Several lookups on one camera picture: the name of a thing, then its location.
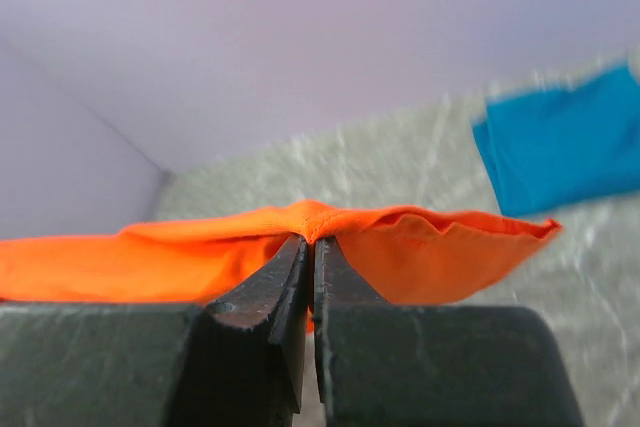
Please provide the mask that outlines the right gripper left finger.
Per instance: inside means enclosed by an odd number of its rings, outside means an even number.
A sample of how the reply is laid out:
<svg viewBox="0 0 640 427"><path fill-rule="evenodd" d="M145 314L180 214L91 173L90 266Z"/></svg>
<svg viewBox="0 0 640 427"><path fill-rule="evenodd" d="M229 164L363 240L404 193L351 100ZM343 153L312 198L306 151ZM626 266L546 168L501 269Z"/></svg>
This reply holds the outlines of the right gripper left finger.
<svg viewBox="0 0 640 427"><path fill-rule="evenodd" d="M307 245L190 303L1 307L5 426L288 426L301 407Z"/></svg>

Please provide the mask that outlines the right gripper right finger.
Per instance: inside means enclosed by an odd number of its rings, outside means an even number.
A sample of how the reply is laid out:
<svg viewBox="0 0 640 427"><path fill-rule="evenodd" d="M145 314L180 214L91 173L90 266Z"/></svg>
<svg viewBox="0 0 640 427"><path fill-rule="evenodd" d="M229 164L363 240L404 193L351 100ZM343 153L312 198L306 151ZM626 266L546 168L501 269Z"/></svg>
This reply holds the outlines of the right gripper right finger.
<svg viewBox="0 0 640 427"><path fill-rule="evenodd" d="M333 238L314 265L315 358L331 426L580 426L555 337L533 310L396 306Z"/></svg>

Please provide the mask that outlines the orange t-shirt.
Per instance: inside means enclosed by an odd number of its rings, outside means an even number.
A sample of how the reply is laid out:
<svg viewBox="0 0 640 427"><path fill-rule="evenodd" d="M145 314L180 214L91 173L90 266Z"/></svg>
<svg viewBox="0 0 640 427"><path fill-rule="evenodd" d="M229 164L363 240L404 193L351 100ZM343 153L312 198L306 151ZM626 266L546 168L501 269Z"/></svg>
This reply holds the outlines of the orange t-shirt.
<svg viewBox="0 0 640 427"><path fill-rule="evenodd" d="M5 240L5 301L194 302L237 287L291 235L335 238L384 299L401 305L466 299L507 277L561 231L481 211L417 206L341 209L315 200L237 215L143 223L111 235Z"/></svg>

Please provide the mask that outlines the folded blue t-shirt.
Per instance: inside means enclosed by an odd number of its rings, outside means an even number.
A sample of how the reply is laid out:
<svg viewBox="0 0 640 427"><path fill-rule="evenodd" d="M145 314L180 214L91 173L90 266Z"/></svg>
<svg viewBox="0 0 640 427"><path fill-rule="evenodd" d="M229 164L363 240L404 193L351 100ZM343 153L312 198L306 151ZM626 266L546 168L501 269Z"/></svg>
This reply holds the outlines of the folded blue t-shirt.
<svg viewBox="0 0 640 427"><path fill-rule="evenodd" d="M639 81L628 63L492 101L472 133L505 216L639 188Z"/></svg>

